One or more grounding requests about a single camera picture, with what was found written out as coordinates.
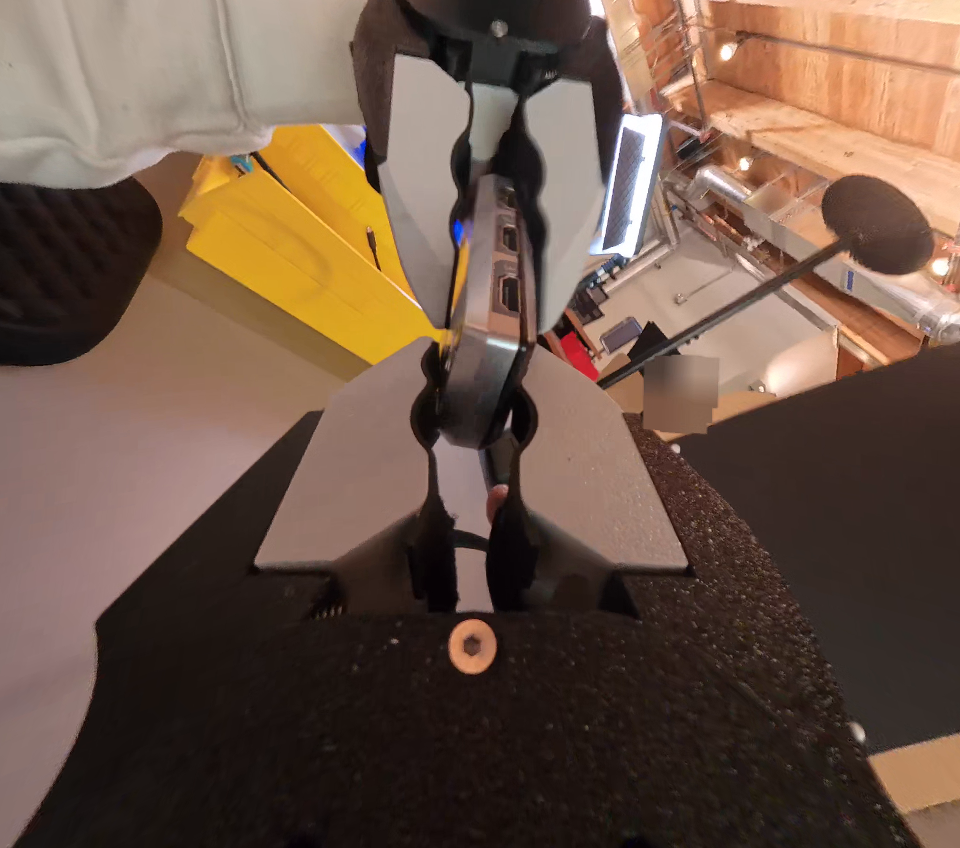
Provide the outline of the black HDMI switch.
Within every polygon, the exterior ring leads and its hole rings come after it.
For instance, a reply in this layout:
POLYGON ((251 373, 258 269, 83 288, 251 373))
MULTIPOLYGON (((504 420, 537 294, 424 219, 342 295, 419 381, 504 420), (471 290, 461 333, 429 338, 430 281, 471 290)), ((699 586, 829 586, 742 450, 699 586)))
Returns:
POLYGON ((518 196, 506 178, 474 181, 453 228, 435 448, 477 453, 503 434, 522 385, 537 323, 536 278, 518 196))

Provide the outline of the red plastic bin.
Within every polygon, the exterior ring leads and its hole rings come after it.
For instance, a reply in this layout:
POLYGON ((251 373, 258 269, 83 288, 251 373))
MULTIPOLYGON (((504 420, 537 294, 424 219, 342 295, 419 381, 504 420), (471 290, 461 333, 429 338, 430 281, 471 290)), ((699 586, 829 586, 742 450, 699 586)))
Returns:
POLYGON ((599 371, 593 353, 582 337, 575 330, 570 330, 559 338, 559 345, 569 363, 592 383, 596 383, 599 371))

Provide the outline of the studio light panel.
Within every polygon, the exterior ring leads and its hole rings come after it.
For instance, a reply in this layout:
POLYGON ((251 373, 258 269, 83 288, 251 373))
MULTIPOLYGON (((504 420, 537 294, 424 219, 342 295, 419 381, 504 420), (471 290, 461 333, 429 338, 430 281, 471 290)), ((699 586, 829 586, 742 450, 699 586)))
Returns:
POLYGON ((625 113, 616 146, 600 223, 590 244, 594 257, 632 258, 642 246, 667 132, 661 112, 625 113))

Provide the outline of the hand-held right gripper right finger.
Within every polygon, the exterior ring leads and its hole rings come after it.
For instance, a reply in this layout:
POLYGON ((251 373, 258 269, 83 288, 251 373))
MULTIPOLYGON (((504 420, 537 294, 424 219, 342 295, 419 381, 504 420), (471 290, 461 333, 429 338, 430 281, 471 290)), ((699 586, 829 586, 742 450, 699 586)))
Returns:
POLYGON ((684 573, 689 559, 619 406, 548 350, 523 378, 531 428, 513 469, 534 526, 625 573, 684 573))

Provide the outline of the yellow plastic bin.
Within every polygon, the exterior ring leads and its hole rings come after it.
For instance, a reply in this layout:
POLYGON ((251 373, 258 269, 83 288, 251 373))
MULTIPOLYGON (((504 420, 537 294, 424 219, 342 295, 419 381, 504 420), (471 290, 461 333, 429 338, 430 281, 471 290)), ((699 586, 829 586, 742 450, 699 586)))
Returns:
POLYGON ((327 129, 277 129, 248 160, 267 179, 263 212, 272 246, 306 262, 327 287, 384 280, 381 256, 392 244, 386 207, 327 129))
POLYGON ((368 364, 442 336, 370 252, 258 165, 202 158, 178 214, 193 256, 368 364))

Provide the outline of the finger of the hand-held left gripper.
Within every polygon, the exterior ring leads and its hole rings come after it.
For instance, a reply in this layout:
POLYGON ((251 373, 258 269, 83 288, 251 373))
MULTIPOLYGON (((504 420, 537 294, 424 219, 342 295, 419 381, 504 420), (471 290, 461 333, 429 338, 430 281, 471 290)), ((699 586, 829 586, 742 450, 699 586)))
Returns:
POLYGON ((435 329, 447 326, 456 249, 451 214, 459 199, 453 150, 470 125, 464 87, 428 58, 394 57, 381 194, 414 299, 435 329))
POLYGON ((520 272, 538 331, 561 318, 582 276, 606 183, 588 83, 560 79, 531 97, 517 123, 520 272))

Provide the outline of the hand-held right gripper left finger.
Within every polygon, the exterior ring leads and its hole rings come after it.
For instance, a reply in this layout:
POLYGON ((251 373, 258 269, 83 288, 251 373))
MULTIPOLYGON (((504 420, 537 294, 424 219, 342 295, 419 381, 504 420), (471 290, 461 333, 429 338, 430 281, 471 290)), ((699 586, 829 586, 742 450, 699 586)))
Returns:
POLYGON ((330 398, 255 556, 259 570, 330 569, 421 510, 429 461, 412 411, 431 345, 406 345, 330 398))

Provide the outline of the person's left forearm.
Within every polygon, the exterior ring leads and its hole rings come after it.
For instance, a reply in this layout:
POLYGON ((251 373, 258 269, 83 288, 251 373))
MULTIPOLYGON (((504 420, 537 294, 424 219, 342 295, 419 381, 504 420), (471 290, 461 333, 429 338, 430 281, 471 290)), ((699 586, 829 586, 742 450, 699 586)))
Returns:
POLYGON ((366 1, 2 0, 2 182, 98 189, 178 151, 359 124, 366 1))

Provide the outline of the black mesh cushion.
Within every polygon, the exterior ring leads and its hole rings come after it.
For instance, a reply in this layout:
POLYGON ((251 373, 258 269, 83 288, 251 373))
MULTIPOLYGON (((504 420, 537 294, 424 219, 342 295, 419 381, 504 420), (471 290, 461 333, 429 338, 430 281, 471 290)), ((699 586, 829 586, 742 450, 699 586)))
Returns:
POLYGON ((51 366, 118 325, 162 242, 134 178, 94 189, 1 184, 1 365, 51 366))

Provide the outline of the grey desk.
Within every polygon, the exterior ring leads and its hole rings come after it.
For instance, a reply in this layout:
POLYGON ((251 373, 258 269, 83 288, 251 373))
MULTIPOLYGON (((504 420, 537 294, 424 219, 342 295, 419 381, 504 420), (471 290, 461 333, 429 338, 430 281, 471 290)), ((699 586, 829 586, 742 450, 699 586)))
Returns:
POLYGON ((82 724, 102 612, 369 366, 186 250, 198 162, 177 153, 136 175, 162 239, 108 337, 67 363, 2 368, 2 846, 82 724))

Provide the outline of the black board with tan frame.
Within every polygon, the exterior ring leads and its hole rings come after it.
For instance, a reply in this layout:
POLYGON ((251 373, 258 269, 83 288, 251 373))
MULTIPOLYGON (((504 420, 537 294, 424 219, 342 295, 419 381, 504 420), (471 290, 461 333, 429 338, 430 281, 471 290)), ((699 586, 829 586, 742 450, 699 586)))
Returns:
POLYGON ((895 806, 957 809, 958 345, 679 446, 772 555, 895 806))

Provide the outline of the silver ventilation duct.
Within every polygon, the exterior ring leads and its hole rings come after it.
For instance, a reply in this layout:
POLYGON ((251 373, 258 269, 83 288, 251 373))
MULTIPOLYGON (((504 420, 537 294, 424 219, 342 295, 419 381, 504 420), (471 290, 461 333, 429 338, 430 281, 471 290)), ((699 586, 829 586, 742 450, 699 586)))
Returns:
MULTIPOLYGON (((788 168, 751 188, 731 171, 707 165, 691 179, 680 177, 678 191, 698 210, 710 201, 729 206, 754 237, 799 262, 834 241, 821 213, 828 185, 827 179, 807 170, 788 168)), ((834 289, 920 331, 933 345, 958 342, 958 298, 928 274, 876 274, 846 254, 815 272, 834 289)))

